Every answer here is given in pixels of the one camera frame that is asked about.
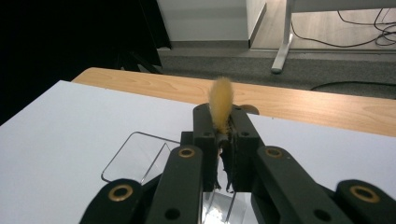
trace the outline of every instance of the yellow pom-pom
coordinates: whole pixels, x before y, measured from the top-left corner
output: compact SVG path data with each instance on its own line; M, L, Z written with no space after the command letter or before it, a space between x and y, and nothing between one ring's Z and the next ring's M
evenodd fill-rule
M233 86L230 79L220 77L213 83L209 93L209 106L214 127L219 133L227 133L228 118L233 108Z

